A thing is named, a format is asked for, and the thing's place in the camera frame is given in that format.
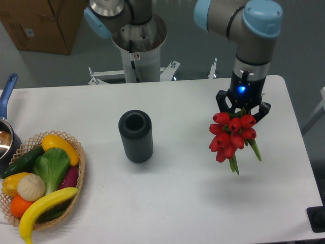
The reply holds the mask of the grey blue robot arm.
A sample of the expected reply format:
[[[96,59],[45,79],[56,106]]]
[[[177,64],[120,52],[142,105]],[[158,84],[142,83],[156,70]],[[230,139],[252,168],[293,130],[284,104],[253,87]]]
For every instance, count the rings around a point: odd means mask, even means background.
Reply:
[[[262,90],[281,31],[283,10],[275,1],[197,1],[197,26],[237,44],[231,83],[220,90],[220,111],[245,109],[256,121],[270,111]],[[152,10],[151,1],[89,1],[84,17],[102,38],[120,49],[128,83],[160,81],[160,48],[167,37],[165,22]]]

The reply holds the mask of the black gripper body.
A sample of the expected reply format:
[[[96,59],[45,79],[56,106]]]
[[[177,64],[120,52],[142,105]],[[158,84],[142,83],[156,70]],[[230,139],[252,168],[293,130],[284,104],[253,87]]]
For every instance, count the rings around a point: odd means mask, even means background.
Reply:
[[[232,110],[245,108],[248,112],[261,104],[269,66],[269,63],[251,65],[240,60],[235,61],[229,87]]]

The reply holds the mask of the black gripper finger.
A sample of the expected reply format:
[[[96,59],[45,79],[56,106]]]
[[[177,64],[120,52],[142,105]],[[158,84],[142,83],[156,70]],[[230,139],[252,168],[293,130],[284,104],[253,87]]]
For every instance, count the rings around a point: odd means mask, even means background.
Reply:
[[[252,103],[250,105],[250,107],[251,107],[250,115],[253,116],[256,123],[259,123],[269,113],[269,111],[271,109],[271,104],[264,102],[264,101],[260,101],[259,103]],[[255,107],[258,107],[258,112],[255,114],[252,114],[252,110]]]
[[[230,101],[230,106],[226,102],[226,98]],[[237,99],[235,98],[234,93],[228,90],[219,90],[216,95],[216,102],[219,107],[220,112],[228,112],[228,113],[235,113],[237,108]]]

